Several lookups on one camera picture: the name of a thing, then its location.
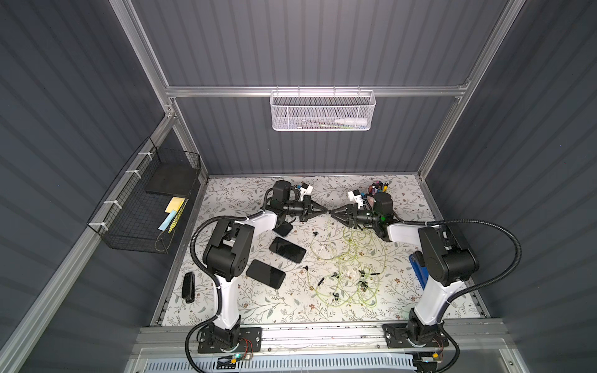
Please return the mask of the black smartphone middle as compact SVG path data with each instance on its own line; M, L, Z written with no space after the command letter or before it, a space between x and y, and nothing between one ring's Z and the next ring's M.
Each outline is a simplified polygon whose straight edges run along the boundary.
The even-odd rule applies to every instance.
M303 258L306 256L305 249L281 237L274 239L272 244L270 244L269 250L295 264L301 264Z

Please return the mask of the colourful markers in bucket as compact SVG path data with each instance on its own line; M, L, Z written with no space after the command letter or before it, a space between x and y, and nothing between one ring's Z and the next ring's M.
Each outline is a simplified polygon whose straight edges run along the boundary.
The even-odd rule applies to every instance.
M374 181L368 187L368 194L375 195L379 192L385 193L388 190L388 183L384 183L380 180Z

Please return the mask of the pink pen bucket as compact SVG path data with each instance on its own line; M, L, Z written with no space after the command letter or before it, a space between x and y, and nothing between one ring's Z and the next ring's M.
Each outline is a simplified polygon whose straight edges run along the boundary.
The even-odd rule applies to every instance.
M365 196L367 198L368 205L370 208L373 208L375 205L375 196L371 194L366 194Z

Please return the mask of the black smartphone lower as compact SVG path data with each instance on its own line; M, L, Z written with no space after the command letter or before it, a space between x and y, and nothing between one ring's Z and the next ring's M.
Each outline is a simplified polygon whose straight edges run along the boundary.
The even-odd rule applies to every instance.
M253 260L247 268L247 277L275 290L282 286L286 273L259 260Z

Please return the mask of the black notebook in basket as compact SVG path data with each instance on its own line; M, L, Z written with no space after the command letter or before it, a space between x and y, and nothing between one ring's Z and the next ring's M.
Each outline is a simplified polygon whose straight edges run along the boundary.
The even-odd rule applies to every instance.
M186 197L197 181L197 170L191 166L160 164L149 178L148 194Z

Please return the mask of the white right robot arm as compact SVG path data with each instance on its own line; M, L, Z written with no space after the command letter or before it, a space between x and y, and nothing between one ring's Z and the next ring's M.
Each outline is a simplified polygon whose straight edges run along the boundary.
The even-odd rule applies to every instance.
M454 300L505 279L521 262L519 239L492 222L476 219L407 221L396 213L393 199L386 192L365 196L350 194L350 199L348 205L331 211L333 219L348 228L371 228L385 242L409 243L419 248L414 258L427 270L428 279L402 332L403 338L416 348L446 335L442 319ZM508 237L515 249L513 261L504 271L470 288L463 285L480 269L480 262L463 235L461 224L493 228Z

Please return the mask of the black stapler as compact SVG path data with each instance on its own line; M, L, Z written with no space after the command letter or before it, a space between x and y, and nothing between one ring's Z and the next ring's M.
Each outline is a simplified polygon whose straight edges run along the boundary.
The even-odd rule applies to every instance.
M194 272L188 272L183 276L181 297L187 304L194 303L194 301L195 301L195 273Z

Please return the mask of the white marker in basket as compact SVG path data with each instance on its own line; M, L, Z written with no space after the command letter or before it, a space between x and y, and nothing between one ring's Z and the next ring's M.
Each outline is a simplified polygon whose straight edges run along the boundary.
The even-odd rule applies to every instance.
M334 124L344 127L368 127L368 119L366 118L355 118L355 117L345 117L336 119Z

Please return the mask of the black smartphone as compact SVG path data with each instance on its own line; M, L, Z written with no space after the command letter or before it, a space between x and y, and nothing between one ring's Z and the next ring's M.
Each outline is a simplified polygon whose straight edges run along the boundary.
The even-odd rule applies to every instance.
M305 249L281 237L274 239L272 244L270 244L269 250L295 264L301 264L303 258L306 256Z
M259 260L253 260L247 268L247 277L275 290L282 286L286 273Z

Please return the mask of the blue clip holder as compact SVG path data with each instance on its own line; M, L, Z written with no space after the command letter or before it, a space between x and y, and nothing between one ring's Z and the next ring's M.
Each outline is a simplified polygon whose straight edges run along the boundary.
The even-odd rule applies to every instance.
M424 263L423 253L421 251L415 251L409 256L410 265L414 271L416 278L419 281L422 289L425 289L428 282L428 270Z

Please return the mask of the yellow sticky notes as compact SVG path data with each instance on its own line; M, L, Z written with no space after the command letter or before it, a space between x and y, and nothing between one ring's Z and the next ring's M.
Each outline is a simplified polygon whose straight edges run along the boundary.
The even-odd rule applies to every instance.
M166 214L170 214L173 211L179 211L185 200L186 199L183 197L172 197L165 209Z

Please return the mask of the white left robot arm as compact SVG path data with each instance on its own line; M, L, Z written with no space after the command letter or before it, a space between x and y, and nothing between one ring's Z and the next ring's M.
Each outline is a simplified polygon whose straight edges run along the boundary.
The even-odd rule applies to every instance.
M277 235L270 251L300 264L306 250L286 236L293 225L287 217L308 222L328 209L312 199L312 186L302 183L292 186L278 180L264 193L261 209L247 217L220 215L203 222L191 236L189 253L194 264L212 281L215 291L215 314L198 324L197 330L206 329L207 340L224 351L234 350L241 341L241 316L239 315L239 281L247 274L255 281L279 289L285 272L259 260L250 260L253 240L272 231Z

